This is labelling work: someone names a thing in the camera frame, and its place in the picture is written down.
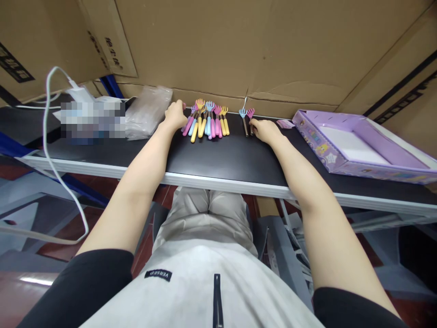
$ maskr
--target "pants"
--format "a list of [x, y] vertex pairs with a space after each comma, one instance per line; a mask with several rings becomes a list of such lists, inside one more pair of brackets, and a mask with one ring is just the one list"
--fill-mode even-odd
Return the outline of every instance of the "pants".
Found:
[[231, 237], [258, 256], [246, 217], [246, 203], [241, 194], [178, 187], [172, 209], [161, 225], [152, 252], [165, 241], [187, 236]]

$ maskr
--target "clear plastic bag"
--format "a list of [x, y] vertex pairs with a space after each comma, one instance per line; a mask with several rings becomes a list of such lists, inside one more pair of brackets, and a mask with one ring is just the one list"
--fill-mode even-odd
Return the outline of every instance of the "clear plastic bag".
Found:
[[126, 138], [138, 140], [151, 137], [162, 121], [172, 95], [172, 89], [145, 86], [126, 111]]

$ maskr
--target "zipper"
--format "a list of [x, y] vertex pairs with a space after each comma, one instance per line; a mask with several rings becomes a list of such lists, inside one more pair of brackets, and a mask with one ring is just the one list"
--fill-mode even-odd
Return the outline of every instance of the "zipper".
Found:
[[213, 328], [223, 328], [222, 295], [220, 292], [220, 275], [214, 274], [214, 313]]

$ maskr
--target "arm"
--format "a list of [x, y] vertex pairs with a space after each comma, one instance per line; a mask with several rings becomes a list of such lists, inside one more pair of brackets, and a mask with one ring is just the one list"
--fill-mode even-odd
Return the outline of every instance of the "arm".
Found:
[[135, 252], [156, 188], [164, 177], [173, 135], [187, 123], [181, 100], [127, 168], [108, 206], [77, 252], [116, 248]]
[[252, 119], [255, 135], [276, 154], [302, 208], [314, 288], [335, 287], [365, 297], [399, 317], [334, 193], [272, 121]]

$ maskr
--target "open box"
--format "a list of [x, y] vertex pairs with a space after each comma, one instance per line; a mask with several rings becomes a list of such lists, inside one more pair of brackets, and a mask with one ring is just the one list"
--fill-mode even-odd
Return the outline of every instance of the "open box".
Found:
[[437, 181], [437, 160], [362, 115], [299, 110], [293, 123], [330, 173]]

